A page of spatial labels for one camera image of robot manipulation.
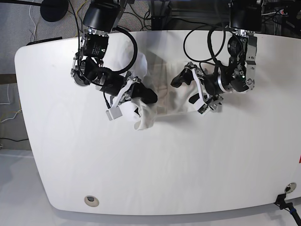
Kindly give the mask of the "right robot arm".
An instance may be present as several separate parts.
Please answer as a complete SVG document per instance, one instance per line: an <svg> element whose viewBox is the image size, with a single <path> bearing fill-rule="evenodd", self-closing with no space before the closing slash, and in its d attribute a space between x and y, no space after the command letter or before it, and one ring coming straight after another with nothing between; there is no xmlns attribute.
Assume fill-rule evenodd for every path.
<svg viewBox="0 0 301 226"><path fill-rule="evenodd" d="M137 42L128 31L118 27L127 4L133 4L133 1L91 1L83 20L87 30L78 38L78 52L73 59L71 70L71 75L79 86L94 84L103 95L110 95L116 99L114 103L106 104L108 109L135 98L147 105L154 104L158 100L156 93L145 87L142 80L130 72L138 56ZM134 49L131 61L118 71L103 66L103 58L109 44L108 34L112 31L126 35Z"/></svg>

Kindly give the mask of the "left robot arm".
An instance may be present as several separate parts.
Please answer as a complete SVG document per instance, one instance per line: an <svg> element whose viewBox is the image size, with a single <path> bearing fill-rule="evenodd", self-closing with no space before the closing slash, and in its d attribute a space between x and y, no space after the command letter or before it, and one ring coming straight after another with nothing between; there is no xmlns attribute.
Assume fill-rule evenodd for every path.
<svg viewBox="0 0 301 226"><path fill-rule="evenodd" d="M211 25L208 31L210 57L206 60L190 58L184 69L172 79L171 86L174 88L179 88L183 83L196 83L198 91L189 98L189 102L200 114L216 111L222 105L223 94L246 93L254 89L257 53L254 33L261 31L262 6L261 0L232 0L229 4L229 22L221 20ZM232 35L229 40L222 40L230 56L228 65L218 60L221 51L215 53L213 50L212 34L217 28Z"/></svg>

